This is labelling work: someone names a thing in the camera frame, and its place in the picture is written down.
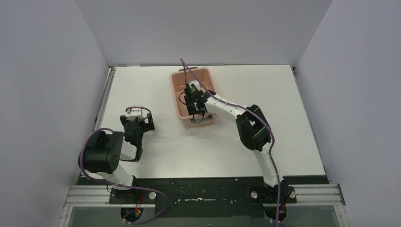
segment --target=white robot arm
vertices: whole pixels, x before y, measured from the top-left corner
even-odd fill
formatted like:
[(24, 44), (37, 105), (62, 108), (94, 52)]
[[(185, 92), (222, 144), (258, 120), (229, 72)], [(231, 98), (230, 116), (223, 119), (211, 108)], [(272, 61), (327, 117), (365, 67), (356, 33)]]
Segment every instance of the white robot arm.
[[(214, 94), (214, 97), (209, 96), (208, 93), (201, 90), (199, 82), (196, 80), (189, 82), (184, 92), (186, 96), (184, 97), (185, 101), (189, 102), (187, 106), (188, 111), (191, 112), (190, 115), (204, 114), (205, 112), (216, 113), (237, 125), (241, 142), (255, 154), (262, 169), (263, 180), (267, 185), (274, 187), (283, 180), (283, 177), (280, 176), (280, 182), (278, 182), (276, 170), (270, 159), (269, 152), (267, 149), (262, 148), (263, 145), (270, 142), (271, 137), (266, 128), (261, 126), (260, 122), (253, 119), (244, 109), (227, 105), (227, 103), (231, 102), (223, 99), (218, 94)], [(258, 106), (242, 107), (250, 109), (267, 122)]]

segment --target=gray wall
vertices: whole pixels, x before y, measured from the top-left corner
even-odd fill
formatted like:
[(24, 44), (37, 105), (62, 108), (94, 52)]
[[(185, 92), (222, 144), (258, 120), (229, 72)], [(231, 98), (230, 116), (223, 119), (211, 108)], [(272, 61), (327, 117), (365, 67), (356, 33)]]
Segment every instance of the gray wall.
[(296, 76), (353, 227), (400, 226), (401, 1), (334, 0)]
[(332, 0), (75, 0), (109, 65), (296, 64)]
[(0, 1), (0, 226), (57, 225), (107, 72), (73, 0)]

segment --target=metal frame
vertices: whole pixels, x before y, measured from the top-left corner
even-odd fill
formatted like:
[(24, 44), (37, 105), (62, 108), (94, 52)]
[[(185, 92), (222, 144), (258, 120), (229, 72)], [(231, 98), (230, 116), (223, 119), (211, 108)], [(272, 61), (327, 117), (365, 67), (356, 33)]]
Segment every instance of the metal frame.
[[(95, 119), (94, 130), (102, 123), (116, 68), (110, 67), (101, 103)], [(349, 227), (344, 210), (344, 198), (338, 184), (292, 185), (297, 194), (297, 203), (287, 206), (334, 206), (340, 227)], [(73, 207), (135, 207), (135, 204), (109, 204), (110, 193), (106, 186), (71, 186), (67, 195), (58, 227), (67, 227)], [(154, 208), (154, 204), (139, 204), (138, 207)]]
[[(338, 184), (295, 184), (297, 203), (287, 206), (339, 206), (345, 202)], [(104, 185), (74, 185), (65, 201), (65, 207), (135, 207), (135, 204), (109, 204), (110, 193)], [(139, 204), (139, 207), (154, 207), (154, 204)], [(276, 204), (264, 204), (265, 207)]]
[(99, 110), (97, 111), (95, 125), (93, 126), (93, 130), (98, 129), (100, 127), (100, 125), (102, 124), (103, 115), (105, 113), (105, 109), (106, 109), (106, 105), (107, 105), (107, 100), (109, 99), (110, 90), (112, 88), (115, 70), (116, 70), (116, 68), (110, 67), (109, 75), (107, 76), (107, 79), (106, 79), (105, 88), (103, 90), (103, 95), (102, 95), (102, 99), (100, 101)]

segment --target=glass panel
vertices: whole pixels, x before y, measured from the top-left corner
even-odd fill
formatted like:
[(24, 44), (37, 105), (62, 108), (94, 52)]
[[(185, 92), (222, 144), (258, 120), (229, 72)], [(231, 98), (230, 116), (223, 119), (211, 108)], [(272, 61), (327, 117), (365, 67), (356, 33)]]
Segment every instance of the glass panel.
[[(140, 220), (148, 219), (153, 209), (145, 210)], [(121, 226), (118, 207), (74, 207), (69, 227), (112, 227)], [(287, 218), (283, 221), (289, 227), (339, 227), (333, 206), (288, 207)], [(230, 218), (157, 218), (144, 227), (275, 227), (265, 218), (236, 216)]]

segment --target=metal extrusion rail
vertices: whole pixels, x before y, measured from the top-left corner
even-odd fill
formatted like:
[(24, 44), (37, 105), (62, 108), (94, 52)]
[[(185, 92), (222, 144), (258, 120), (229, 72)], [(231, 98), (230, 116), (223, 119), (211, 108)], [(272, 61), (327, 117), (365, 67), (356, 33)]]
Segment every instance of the metal extrusion rail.
[[(287, 206), (337, 206), (345, 205), (340, 186), (337, 184), (292, 185), (297, 203)], [(110, 193), (106, 186), (71, 186), (65, 207), (135, 207), (135, 204), (109, 204)], [(139, 204), (140, 207), (154, 207), (154, 204)]]

